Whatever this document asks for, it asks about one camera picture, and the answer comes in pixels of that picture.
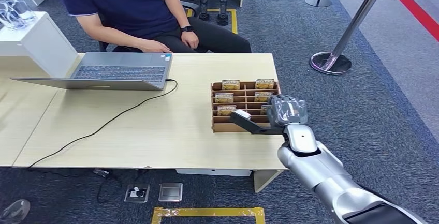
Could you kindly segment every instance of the wooden desk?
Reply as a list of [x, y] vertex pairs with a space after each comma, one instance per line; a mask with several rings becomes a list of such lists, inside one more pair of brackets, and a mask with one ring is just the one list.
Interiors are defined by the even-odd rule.
[[13, 165], [56, 93], [10, 77], [47, 74], [28, 57], [0, 56], [0, 166]]
[[[263, 178], [257, 189], [285, 169], [276, 154], [282, 137], [213, 133], [211, 129], [210, 83], [277, 79], [271, 54], [174, 54], [169, 78], [179, 83], [175, 92], [146, 102], [37, 166], [262, 170], [257, 173]], [[169, 82], [165, 91], [173, 86]], [[13, 165], [29, 166], [159, 94], [58, 90]]]

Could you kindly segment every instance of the stanchion post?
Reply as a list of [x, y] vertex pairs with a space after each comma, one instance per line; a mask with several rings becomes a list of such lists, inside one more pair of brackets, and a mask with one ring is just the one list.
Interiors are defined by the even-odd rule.
[[342, 52], [346, 48], [352, 34], [362, 23], [364, 17], [369, 13], [369, 10], [375, 2], [376, 0], [363, 1], [334, 50], [332, 52], [319, 52], [314, 54], [310, 60], [311, 67], [330, 75], [345, 74], [351, 69], [352, 62], [342, 55]]
[[305, 2], [314, 7], [328, 7], [332, 5], [331, 0], [305, 0]]

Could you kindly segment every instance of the office chair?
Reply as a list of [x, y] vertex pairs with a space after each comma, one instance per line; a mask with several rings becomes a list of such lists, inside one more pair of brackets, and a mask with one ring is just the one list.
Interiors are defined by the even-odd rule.
[[[183, 5], [184, 8], [191, 9], [193, 12], [193, 16], [198, 17], [198, 15], [200, 14], [200, 6], [198, 4], [183, 2], [183, 1], [181, 1], [181, 4]], [[99, 17], [103, 26], [111, 27], [103, 14], [99, 13]], [[99, 51], [107, 52], [107, 47], [109, 44], [102, 41], [98, 41], [98, 42], [99, 42]], [[195, 49], [195, 51], [199, 53], [207, 52], [206, 49], [199, 49], [199, 48]], [[134, 47], [117, 46], [116, 48], [113, 49], [113, 52], [142, 52], [142, 51]]]

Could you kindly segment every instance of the man's hand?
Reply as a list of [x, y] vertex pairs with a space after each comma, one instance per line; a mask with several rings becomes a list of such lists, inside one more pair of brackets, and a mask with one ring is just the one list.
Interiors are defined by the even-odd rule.
[[194, 32], [182, 32], [181, 41], [191, 49], [198, 47], [198, 37]]
[[135, 47], [142, 50], [142, 52], [172, 53], [164, 44], [150, 39], [139, 39]]

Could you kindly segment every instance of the metal floor plate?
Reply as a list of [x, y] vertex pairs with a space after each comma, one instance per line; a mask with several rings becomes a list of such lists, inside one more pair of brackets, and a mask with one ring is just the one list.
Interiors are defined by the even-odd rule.
[[159, 202], [181, 202], [183, 198], [182, 183], [163, 183], [160, 184]]

